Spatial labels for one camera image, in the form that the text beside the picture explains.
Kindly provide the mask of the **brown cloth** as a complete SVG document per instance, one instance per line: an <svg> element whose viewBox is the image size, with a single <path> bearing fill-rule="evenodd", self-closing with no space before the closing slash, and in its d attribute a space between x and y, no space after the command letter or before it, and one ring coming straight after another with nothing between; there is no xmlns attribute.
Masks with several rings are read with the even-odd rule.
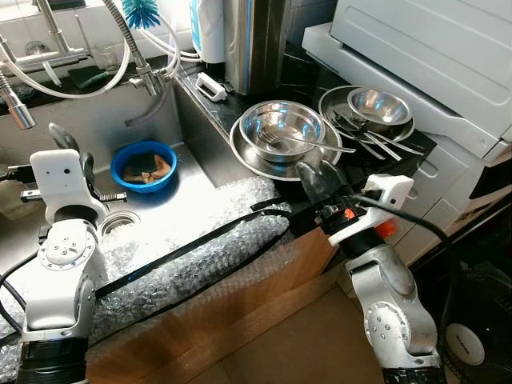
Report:
<svg viewBox="0 0 512 384"><path fill-rule="evenodd" d="M135 174L132 171L130 161L133 156L128 158L128 161L124 165L124 168L121 171L121 176L124 182L128 182L131 184L151 184L158 182L158 180L162 179L166 175L171 172L171 165L163 158L163 165L161 165L161 169L153 174Z"/></svg>

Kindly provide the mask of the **steel spring neck faucet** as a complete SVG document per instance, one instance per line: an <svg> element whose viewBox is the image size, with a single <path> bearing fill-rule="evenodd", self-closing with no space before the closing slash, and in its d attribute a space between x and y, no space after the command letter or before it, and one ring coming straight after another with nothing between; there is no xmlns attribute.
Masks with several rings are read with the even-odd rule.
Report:
<svg viewBox="0 0 512 384"><path fill-rule="evenodd" d="M116 3L116 0L102 0L102 3L105 4L107 11L112 15L114 24L120 30L124 47L127 49L126 58L130 58L135 64L136 76L132 78L131 81L136 85L142 85L150 92L150 95L159 95L163 92L163 77L164 74L167 73L167 70L162 70L162 72L160 70L154 70L146 61L142 49L138 47L138 42L136 42L133 36L133 28L130 28L124 19L122 0L119 1L120 5Z"/></svg>

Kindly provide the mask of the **large deep steel plate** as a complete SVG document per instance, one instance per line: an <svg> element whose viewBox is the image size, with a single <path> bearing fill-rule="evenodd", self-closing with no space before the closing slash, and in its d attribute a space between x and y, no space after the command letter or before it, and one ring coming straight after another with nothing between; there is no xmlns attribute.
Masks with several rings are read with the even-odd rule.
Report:
<svg viewBox="0 0 512 384"><path fill-rule="evenodd" d="M299 161L291 163L274 163L258 156L258 150L244 140L240 132L241 118L237 118L230 128L230 146L234 156L249 170L278 182L300 182L298 176L298 164L301 162L317 166L321 161L328 161L337 165L342 154L339 151L326 149L313 149L307 151Z"/></svg>

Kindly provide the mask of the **small steel bowl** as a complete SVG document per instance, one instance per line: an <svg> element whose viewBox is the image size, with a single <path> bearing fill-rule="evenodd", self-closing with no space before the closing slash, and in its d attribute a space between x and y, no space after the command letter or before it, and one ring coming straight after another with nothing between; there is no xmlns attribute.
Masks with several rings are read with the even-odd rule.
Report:
<svg viewBox="0 0 512 384"><path fill-rule="evenodd" d="M412 121L412 110L394 93L369 88L355 88L346 96L352 109L352 121L376 133L388 133Z"/></svg>

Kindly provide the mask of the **dark scouring sponge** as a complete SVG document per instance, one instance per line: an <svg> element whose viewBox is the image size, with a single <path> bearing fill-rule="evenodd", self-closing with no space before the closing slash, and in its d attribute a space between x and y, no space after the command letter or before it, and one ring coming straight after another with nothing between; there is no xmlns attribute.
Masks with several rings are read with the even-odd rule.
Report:
<svg viewBox="0 0 512 384"><path fill-rule="evenodd" d="M133 156L130 164L135 174L153 174L161 169L163 158L153 151L147 151Z"/></svg>

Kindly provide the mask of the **wood cabinet front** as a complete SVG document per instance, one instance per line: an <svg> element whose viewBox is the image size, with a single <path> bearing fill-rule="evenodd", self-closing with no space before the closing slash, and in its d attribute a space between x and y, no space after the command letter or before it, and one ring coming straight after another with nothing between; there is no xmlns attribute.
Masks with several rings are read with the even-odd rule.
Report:
<svg viewBox="0 0 512 384"><path fill-rule="evenodd" d="M320 230L89 354L92 384L383 384Z"/></svg>

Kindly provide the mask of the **tall steel canister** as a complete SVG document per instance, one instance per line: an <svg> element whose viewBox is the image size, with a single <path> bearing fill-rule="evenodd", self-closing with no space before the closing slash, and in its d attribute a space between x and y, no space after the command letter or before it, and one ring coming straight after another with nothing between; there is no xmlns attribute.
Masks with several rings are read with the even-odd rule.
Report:
<svg viewBox="0 0 512 384"><path fill-rule="evenodd" d="M235 93L279 87L291 0L223 0L226 15L226 80Z"/></svg>

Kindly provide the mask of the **blue plastic bowl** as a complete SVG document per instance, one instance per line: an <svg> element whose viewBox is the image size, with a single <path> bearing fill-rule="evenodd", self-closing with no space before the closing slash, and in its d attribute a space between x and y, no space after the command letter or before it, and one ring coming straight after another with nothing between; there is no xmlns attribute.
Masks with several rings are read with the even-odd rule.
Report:
<svg viewBox="0 0 512 384"><path fill-rule="evenodd" d="M151 184L131 184L124 182L121 176L121 171L128 161L128 158L135 156L136 154L146 153L147 151L153 151L154 153L160 154L164 157L164 159L171 165L171 172L158 180L158 182ZM171 180L174 178L177 171L177 166L178 156L171 146L168 146L168 144L163 142L158 142L158 140L140 140L140 142L135 142L128 144L128 146L121 147L120 150L117 150L116 153L114 153L112 161L110 161L110 176L112 176L114 182L119 186L124 187L124 189L132 190L135 193L157 193L158 190L165 189L165 187L171 183Z"/></svg>

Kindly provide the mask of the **steel spoon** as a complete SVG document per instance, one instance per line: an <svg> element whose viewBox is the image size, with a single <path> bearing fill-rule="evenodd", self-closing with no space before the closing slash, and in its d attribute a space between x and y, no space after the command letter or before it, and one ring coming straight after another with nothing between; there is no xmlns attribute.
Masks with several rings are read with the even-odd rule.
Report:
<svg viewBox="0 0 512 384"><path fill-rule="evenodd" d="M362 122L362 124L358 124L363 128L369 129L369 122ZM383 132L374 132L374 136L381 139L384 144L386 144L389 149L392 150L402 150L406 151L409 154L416 154L416 156L424 156L423 151L414 149L412 146L407 146L403 144L403 140L409 138L414 132L414 121L410 120L409 123L397 125L397 126L386 126ZM362 140L363 142L369 142L369 144L373 144L370 140Z"/></svg>

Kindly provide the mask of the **steel fork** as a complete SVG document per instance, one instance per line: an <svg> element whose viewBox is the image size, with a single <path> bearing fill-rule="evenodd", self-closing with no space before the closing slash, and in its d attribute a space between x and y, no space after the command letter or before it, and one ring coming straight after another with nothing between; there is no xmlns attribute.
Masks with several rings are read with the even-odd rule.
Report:
<svg viewBox="0 0 512 384"><path fill-rule="evenodd" d="M343 146L331 146L330 144L323 144L320 142L312 142L312 140L304 140L300 138L292 138L292 136L281 136L267 130L260 130L257 132L257 138L271 146L272 149L284 151L284 153L299 153L299 151L307 151L308 147L315 147L315 149L325 149L337 151L338 153L354 153L356 149L348 149Z"/></svg>
<svg viewBox="0 0 512 384"><path fill-rule="evenodd" d="M340 127L343 128L343 130L347 132L348 135L351 135L356 142L360 142L362 144L362 140L370 140L370 142L376 144L377 147L380 147L381 151L387 153L388 156L391 156L394 158L394 160L402 160L402 157L398 156L396 151L389 149L389 147L384 144L381 139L377 138L377 136L374 136L374 132L370 132L369 129L356 125L347 117L343 116L343 114L338 114L337 112L332 112L331 114L332 117L335 118L335 121L340 124Z"/></svg>
<svg viewBox="0 0 512 384"><path fill-rule="evenodd" d="M378 153L376 150L372 149L369 144L362 142L359 138L359 134L356 130L351 129L347 124L339 123L335 118L330 120L330 124L332 124L333 128L339 129L342 132L348 134L354 142L356 142L359 146L361 146L365 151L368 151L369 154L372 154L375 158L380 158L380 160L384 160L384 157Z"/></svg>

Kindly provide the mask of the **steel sink drain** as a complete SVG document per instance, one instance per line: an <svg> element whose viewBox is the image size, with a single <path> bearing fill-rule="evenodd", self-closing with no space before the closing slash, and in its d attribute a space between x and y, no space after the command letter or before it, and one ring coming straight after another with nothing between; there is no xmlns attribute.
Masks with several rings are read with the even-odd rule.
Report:
<svg viewBox="0 0 512 384"><path fill-rule="evenodd" d="M120 226L130 226L130 224L138 223L141 220L140 216L133 211L114 210L105 216L105 219L99 224L98 229L100 233L106 235L112 233L113 230L116 230L116 228Z"/></svg>

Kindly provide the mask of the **black floor fan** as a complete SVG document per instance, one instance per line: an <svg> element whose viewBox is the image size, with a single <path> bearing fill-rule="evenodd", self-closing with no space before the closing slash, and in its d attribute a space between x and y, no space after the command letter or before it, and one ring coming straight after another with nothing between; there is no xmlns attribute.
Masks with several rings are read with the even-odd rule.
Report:
<svg viewBox="0 0 512 384"><path fill-rule="evenodd" d="M440 354L458 384L510 384L510 289L501 279L443 256L447 287L440 314Z"/></svg>

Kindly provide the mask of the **white water filter blue label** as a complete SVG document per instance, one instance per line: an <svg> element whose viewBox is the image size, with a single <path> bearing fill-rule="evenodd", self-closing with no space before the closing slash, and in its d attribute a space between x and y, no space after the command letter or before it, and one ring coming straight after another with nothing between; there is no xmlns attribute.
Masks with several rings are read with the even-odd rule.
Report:
<svg viewBox="0 0 512 384"><path fill-rule="evenodd" d="M187 0L191 40L203 62L226 62L226 0Z"/></svg>

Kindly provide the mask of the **shallow steel plate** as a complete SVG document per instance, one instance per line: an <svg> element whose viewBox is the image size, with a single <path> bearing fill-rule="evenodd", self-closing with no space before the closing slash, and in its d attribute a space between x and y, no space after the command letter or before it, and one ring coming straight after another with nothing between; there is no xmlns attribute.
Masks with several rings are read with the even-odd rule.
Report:
<svg viewBox="0 0 512 384"><path fill-rule="evenodd" d="M358 86L340 86L327 90L318 100L318 112L323 117L333 118L335 115L347 118L350 123L358 125L361 121L355 117L354 110L349 106L348 94L358 90ZM400 126L391 126L379 132L380 138L388 138L392 142L403 142L414 132L414 120Z"/></svg>

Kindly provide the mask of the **steel kitchen sink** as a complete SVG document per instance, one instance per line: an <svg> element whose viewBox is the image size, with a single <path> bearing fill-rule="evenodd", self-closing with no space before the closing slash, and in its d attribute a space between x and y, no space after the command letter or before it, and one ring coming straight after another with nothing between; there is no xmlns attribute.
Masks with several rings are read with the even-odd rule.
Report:
<svg viewBox="0 0 512 384"><path fill-rule="evenodd" d="M97 98L63 99L49 105L38 102L30 109L37 121L30 130L16 127L14 119L0 105L0 168L28 164L30 155L36 151L55 149L47 129L55 123L72 133L80 149L92 154L95 184L100 193L123 190L110 176L110 161L121 147L154 140L175 150L177 171L165 189L149 194L129 191L127 201L107 205L110 212L130 210L138 214L138 210L178 202L183 195L259 177L241 164L226 135L208 119L190 93L179 86L172 86L168 99L153 117L139 126L127 125L129 118L142 116L153 102L153 96L132 86L114 88Z"/></svg>

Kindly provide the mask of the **clear drinking glass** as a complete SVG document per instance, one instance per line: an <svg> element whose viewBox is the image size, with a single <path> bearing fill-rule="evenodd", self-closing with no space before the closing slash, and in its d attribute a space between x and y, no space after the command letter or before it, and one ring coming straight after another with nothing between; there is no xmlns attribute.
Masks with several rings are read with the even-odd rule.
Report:
<svg viewBox="0 0 512 384"><path fill-rule="evenodd" d="M108 74L116 74L122 62L122 56L118 53L120 44L98 43L92 45L92 55L95 65L105 70Z"/></svg>

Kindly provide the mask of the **dark green sponge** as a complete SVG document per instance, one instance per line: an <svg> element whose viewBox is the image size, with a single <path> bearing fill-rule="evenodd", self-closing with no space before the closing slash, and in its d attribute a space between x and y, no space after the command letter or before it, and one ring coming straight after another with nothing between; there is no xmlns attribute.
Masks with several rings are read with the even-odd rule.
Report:
<svg viewBox="0 0 512 384"><path fill-rule="evenodd" d="M112 73L99 69L97 66L77 67L77 69L68 70L67 73L74 87L81 90L93 86L103 86L112 77Z"/></svg>

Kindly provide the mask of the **steel sprayer head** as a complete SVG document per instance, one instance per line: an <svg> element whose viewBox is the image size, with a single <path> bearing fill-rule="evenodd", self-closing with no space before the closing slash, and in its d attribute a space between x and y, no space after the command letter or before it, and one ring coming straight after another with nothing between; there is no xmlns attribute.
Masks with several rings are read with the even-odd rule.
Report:
<svg viewBox="0 0 512 384"><path fill-rule="evenodd" d="M0 70L0 99L7 105L8 112L19 129L30 130L36 127L37 122L30 116L29 107L23 105L2 70Z"/></svg>

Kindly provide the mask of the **bubble wrap sheet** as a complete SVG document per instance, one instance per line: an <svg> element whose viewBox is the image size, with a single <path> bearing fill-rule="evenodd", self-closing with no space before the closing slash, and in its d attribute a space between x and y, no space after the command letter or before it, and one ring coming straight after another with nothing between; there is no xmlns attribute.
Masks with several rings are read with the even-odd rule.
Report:
<svg viewBox="0 0 512 384"><path fill-rule="evenodd" d="M286 232L290 208L272 182L249 177L183 195L140 222L102 235L99 297L91 344L145 322L227 277Z"/></svg>

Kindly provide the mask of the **blue bottle brush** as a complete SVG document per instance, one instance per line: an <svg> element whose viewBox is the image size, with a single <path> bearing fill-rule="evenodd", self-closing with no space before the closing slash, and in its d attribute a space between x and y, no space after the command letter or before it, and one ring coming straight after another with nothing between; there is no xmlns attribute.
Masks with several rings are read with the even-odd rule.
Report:
<svg viewBox="0 0 512 384"><path fill-rule="evenodd" d="M124 19L133 29L149 29L161 25L158 0L122 0Z"/></svg>

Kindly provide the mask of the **steel bar faucet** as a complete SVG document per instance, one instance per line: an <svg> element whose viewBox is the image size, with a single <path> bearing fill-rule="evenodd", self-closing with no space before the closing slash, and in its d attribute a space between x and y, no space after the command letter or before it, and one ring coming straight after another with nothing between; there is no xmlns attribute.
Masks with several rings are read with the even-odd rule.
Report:
<svg viewBox="0 0 512 384"><path fill-rule="evenodd" d="M46 54L36 54L23 59L27 65L41 65L48 62L80 62L87 58L90 52L83 48L70 47L63 35L61 27L56 22L56 17L52 11L49 0L35 0L37 8L46 22L49 35L54 40L56 51L46 52Z"/></svg>

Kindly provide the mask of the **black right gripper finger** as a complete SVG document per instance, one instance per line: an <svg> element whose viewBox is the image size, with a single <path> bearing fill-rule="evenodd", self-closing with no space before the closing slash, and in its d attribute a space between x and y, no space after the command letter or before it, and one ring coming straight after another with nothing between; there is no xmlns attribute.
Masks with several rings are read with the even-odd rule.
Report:
<svg viewBox="0 0 512 384"><path fill-rule="evenodd" d="M308 161L298 162L298 177L303 190L312 204L325 201L328 198L328 183L319 165Z"/></svg>
<svg viewBox="0 0 512 384"><path fill-rule="evenodd" d="M328 202L346 202L350 186L343 172L327 160L322 160L322 198Z"/></svg>

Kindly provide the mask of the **small white device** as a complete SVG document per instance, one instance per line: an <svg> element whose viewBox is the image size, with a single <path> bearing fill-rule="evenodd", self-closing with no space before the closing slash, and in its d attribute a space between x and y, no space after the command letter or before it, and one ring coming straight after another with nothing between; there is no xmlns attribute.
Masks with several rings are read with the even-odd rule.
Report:
<svg viewBox="0 0 512 384"><path fill-rule="evenodd" d="M198 92L212 102L222 102L226 99L227 90L223 87L223 84L216 82L206 73L198 74L195 87L197 87Z"/></svg>

